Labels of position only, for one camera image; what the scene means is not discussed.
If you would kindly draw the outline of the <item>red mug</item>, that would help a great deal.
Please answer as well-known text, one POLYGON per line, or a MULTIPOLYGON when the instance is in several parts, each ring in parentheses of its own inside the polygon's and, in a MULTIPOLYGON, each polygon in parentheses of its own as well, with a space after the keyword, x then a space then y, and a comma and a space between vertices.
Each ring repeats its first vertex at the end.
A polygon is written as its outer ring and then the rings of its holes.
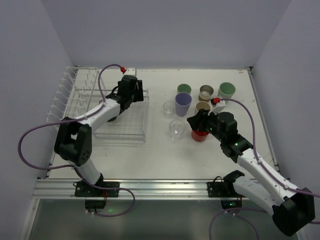
POLYGON ((191 132, 191 137, 196 142, 204 142, 210 133, 208 131, 198 131, 193 130, 191 132))

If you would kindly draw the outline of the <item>tall beige cup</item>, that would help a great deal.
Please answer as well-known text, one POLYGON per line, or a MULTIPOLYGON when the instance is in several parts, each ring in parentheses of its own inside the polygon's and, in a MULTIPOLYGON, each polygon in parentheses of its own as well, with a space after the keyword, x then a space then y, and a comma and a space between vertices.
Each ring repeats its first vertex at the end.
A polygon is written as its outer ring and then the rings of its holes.
POLYGON ((194 113, 197 114, 201 109, 208 111, 207 114, 209 114, 212 108, 208 102, 200 101, 196 104, 194 113))

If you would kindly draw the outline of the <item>clear glass front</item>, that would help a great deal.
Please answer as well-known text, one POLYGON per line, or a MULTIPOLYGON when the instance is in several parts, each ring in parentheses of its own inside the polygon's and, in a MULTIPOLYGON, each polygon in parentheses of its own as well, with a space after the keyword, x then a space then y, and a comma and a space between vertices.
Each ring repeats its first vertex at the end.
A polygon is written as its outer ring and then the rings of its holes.
POLYGON ((180 140, 183 138, 186 131, 186 124, 182 120, 175 119, 170 122, 169 131, 173 140, 180 140))

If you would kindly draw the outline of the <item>lavender plastic cup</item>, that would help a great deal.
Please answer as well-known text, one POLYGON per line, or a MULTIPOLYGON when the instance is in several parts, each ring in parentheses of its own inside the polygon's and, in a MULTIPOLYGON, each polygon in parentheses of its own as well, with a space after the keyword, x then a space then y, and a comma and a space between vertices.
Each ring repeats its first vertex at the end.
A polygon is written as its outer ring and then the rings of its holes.
POLYGON ((192 103, 192 97, 186 92, 180 92, 175 96, 175 112, 179 117, 184 117, 192 103))

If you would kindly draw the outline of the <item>small clear faceted glass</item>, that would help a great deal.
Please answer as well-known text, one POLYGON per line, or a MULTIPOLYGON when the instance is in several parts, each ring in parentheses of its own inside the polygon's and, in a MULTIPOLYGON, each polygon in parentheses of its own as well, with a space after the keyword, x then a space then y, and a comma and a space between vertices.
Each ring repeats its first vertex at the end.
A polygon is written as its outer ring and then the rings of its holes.
POLYGON ((175 113, 175 104, 172 101, 166 101, 163 104, 163 113, 165 116, 172 116, 175 113))

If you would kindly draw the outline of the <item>tall light green cup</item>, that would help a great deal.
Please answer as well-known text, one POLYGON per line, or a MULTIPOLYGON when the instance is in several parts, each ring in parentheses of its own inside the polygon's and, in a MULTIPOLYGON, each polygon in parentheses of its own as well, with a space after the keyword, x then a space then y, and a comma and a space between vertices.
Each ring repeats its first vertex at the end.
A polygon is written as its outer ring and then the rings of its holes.
POLYGON ((218 88, 217 96, 223 99, 231 99, 236 92, 236 87, 230 82, 223 82, 218 88))

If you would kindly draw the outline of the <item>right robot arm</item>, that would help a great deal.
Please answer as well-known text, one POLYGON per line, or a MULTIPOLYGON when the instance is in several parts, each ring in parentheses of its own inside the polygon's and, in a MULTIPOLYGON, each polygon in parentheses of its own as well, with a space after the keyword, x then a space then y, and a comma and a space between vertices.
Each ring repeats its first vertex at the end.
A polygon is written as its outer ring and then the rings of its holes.
POLYGON ((230 112, 215 114, 201 109, 187 118, 191 129, 209 133, 219 142, 222 152, 249 172, 250 180, 239 170, 223 177, 221 182, 211 181, 207 186, 222 194, 244 196, 264 209, 277 228, 292 236, 316 217, 315 202, 308 188, 299 189, 285 179, 264 159, 255 153, 254 146, 238 133, 238 123, 230 112))

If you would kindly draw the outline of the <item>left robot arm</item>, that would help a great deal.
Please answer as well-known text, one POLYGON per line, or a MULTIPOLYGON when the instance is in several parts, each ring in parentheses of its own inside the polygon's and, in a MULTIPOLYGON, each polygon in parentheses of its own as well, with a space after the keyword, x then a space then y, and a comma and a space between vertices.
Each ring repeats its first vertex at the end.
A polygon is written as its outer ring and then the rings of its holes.
POLYGON ((106 122, 114 121, 132 103, 143 100, 143 82, 135 76, 124 75, 110 94, 103 95, 96 107, 79 117, 63 119, 54 152, 70 163, 80 177, 75 186, 75 196, 106 198, 118 194, 120 185, 108 185, 91 160, 93 133, 106 122))

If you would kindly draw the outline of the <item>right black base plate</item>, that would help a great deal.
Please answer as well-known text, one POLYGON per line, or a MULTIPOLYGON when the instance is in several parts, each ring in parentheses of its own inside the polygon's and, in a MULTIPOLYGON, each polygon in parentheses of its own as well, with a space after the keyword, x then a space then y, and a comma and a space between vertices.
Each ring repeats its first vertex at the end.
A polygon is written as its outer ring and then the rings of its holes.
POLYGON ((236 193, 231 183, 213 180, 208 181, 206 187, 208 197, 218 199, 220 206, 224 210, 229 211, 229 209, 240 209, 243 207, 243 196, 236 193))

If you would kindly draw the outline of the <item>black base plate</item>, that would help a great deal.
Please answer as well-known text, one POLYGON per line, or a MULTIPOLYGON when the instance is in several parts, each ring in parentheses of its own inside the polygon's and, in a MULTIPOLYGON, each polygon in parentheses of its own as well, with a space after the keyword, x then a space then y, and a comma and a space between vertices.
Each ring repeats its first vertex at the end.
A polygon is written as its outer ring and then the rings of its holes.
POLYGON ((95 187, 84 181, 73 183, 75 187, 74 196, 86 198, 84 207, 87 211, 98 213, 106 207, 107 198, 117 198, 119 196, 120 183, 117 181, 99 180, 95 187))
POLYGON ((206 187, 208 197, 218 199, 220 206, 224 210, 229 211, 229 209, 240 209, 243 207, 243 196, 236 193, 231 183, 213 180, 208 181, 206 187))

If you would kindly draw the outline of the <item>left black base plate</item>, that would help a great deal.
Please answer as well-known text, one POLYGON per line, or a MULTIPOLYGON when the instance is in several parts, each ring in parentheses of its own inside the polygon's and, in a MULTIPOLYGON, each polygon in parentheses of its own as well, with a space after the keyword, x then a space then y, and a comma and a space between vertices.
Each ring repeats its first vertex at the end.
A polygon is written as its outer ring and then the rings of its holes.
POLYGON ((87 211, 98 213, 106 207, 107 198, 117 198, 119 196, 120 183, 117 181, 99 180, 95 187, 84 181, 73 183, 75 187, 74 196, 86 198, 84 207, 87 211))

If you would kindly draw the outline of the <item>aluminium mounting rail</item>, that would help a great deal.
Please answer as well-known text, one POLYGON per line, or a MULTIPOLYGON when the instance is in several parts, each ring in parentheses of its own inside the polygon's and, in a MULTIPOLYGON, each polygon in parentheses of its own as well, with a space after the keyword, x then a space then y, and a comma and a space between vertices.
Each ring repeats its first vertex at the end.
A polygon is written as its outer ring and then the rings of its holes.
MULTIPOLYGON (((77 179, 38 179, 32 199, 71 200, 75 199, 77 179)), ((133 192, 136 200, 210 200, 207 190, 208 179, 118 179, 121 188, 133 192)))

